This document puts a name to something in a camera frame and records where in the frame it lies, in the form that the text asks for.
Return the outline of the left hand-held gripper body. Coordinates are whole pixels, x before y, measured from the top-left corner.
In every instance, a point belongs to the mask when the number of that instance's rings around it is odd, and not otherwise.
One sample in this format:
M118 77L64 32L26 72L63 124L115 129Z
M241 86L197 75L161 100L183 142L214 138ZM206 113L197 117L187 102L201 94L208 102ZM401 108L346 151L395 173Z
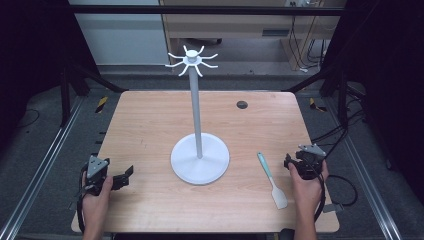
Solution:
M108 166L110 159L100 159L95 156L91 156L88 163L83 168L82 176L82 189L81 194L91 194L93 196L99 196L102 192L103 185L107 178Z

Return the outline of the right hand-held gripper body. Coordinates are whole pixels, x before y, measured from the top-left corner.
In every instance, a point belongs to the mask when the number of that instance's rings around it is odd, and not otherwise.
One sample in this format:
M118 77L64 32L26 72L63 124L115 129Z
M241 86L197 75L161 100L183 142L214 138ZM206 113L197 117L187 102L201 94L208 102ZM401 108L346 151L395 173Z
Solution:
M295 153L296 162L291 162L299 176L303 180L317 178L322 172L322 162L326 158L326 152L317 144L299 145L299 151Z

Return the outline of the person's right hand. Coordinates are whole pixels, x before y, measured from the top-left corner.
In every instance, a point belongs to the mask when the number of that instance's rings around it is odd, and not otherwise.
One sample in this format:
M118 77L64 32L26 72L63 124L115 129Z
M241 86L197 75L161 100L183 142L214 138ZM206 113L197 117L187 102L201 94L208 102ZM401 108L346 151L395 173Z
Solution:
M318 178L304 180L296 167L290 163L289 172L292 178L293 196L297 218L314 221L315 211L321 201L322 186Z

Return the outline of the person's left hand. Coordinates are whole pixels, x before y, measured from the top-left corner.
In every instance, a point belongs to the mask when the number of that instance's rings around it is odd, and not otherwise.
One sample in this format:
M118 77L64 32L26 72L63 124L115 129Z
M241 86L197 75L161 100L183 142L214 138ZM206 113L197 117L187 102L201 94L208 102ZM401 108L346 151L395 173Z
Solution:
M87 194L83 198L83 216L86 222L100 221L105 218L109 207L109 199L113 185L113 178L107 176L98 196Z

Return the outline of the yellow-black tape marker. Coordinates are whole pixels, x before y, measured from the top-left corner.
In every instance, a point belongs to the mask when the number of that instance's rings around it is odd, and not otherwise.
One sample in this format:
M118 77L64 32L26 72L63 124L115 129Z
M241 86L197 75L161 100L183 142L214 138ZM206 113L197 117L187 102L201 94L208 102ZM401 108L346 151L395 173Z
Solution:
M310 98L309 99L309 106L311 109L320 111L320 112L327 112L327 108L326 107L322 107L322 106L318 106L314 100L314 98Z
M103 97L99 100L99 103L98 103L98 105L97 105L97 107L96 107L95 113L101 113L101 112L102 112L102 110L103 110L103 108L104 108L104 106L105 106L105 104L106 104L107 100L108 100L108 97L107 97L107 96L103 96Z

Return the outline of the white hook stand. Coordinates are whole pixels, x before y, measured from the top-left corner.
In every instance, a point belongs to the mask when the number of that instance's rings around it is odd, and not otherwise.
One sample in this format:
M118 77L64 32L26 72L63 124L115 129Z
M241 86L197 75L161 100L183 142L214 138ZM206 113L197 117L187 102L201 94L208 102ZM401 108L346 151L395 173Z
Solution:
M169 68L183 65L184 69L179 75L183 76L188 73L194 132L181 138L174 145L170 155L170 163L173 172L182 181L202 186L221 178L230 163L230 152L225 142L211 133L203 132L201 129L198 78L202 77L203 74L199 66L203 65L210 69L217 68L217 65L206 63L206 60L216 58L217 54L203 56L204 47L194 50L183 46L183 49L184 54L180 56L169 53L171 58L179 59L178 63L169 65Z

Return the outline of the black curtain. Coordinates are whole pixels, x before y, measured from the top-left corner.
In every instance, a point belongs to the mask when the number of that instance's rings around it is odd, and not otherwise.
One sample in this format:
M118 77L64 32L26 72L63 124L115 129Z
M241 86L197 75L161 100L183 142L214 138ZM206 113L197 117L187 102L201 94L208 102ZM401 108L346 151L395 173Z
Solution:
M27 103L60 84L75 63L99 72L69 0L0 0L0 151L12 140Z
M394 167L424 204L424 0L347 0L325 63L366 90Z

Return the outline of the white cabinet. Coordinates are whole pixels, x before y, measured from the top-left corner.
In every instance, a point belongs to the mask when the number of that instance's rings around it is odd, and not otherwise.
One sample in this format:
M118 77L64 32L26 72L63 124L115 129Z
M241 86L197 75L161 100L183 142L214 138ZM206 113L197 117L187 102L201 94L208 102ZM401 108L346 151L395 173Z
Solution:
M169 62L160 14L76 14L97 65L162 65Z

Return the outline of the teal-handled white spatula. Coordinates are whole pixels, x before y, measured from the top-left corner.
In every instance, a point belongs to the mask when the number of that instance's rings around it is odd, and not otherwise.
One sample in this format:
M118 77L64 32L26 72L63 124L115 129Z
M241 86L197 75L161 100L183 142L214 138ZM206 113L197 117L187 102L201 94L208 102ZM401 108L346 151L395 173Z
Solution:
M272 173L271 173L271 171L269 169L269 166L267 164L267 161L266 161L264 155L261 152L258 152L257 153L257 157L258 157L258 160L259 160L262 168L264 169L264 172L266 173L266 175L267 175L267 177L268 177L268 179L270 181L270 184L272 186L271 195L272 195L273 200L274 200L274 202L276 204L276 207L278 209L286 208L288 206L287 197L286 197L284 191L281 190L276 185L276 183L275 183L275 181L273 179Z

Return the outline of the grey metal bracket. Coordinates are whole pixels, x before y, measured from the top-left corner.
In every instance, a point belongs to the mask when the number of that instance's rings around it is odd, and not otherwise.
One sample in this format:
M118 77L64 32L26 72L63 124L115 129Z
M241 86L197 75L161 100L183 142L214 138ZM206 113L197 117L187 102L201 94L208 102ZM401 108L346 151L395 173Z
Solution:
M324 213L341 212L343 210L344 210L344 206L340 203L328 204L328 205L325 205L324 208L323 208Z

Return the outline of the aluminium floor rail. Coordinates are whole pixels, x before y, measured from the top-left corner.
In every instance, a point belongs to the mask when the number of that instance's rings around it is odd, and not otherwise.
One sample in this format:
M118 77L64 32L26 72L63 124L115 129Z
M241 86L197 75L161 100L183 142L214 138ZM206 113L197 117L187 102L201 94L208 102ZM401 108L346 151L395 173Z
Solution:
M340 213L344 216L341 229L352 227L359 239L403 240L403 237L383 200L372 174L377 168L360 152L354 137L362 132L362 109L354 106L347 111L347 127L341 130L338 143L330 154L330 167L335 175L350 180L357 189L357 200Z
M28 215L45 179L47 178L57 156L64 145L73 125L75 119L80 113L82 104L84 103L83 97L76 97L74 104L71 108L70 117L65 121L65 124L59 128L53 142L50 144L48 151L44 155L40 165L38 166L35 174L33 175L30 183L27 185L25 192L20 198L11 216L0 229L0 240L14 240L21 228L25 218Z

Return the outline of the black metal frame strut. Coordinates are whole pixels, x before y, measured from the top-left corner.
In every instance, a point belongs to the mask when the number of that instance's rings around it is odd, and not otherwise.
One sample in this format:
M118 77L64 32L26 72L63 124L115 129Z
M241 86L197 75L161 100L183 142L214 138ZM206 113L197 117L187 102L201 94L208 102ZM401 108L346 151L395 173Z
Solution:
M86 96L90 88L86 79L94 80L96 83L106 87L115 93L123 93L125 88L119 87L100 76L99 73L90 71L78 64L68 64L60 73L60 91L62 105L61 127L64 127L71 118L69 86L72 86L78 96Z
M347 117L347 74L341 64L331 64L327 67L322 67L321 70L308 77L306 80L289 87L286 92L297 93L301 89L323 80L323 84L319 93L323 97L331 96L335 91L338 91L337 101L337 119L344 129L348 126Z

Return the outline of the black horizontal frame bar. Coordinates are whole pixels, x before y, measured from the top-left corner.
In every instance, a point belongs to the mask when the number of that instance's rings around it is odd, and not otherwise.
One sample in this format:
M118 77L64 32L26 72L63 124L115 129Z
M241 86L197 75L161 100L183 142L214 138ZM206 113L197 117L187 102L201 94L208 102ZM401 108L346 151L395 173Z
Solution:
M251 7L251 6L150 6L150 5L70 5L73 13L87 14L206 14L342 16L344 8Z

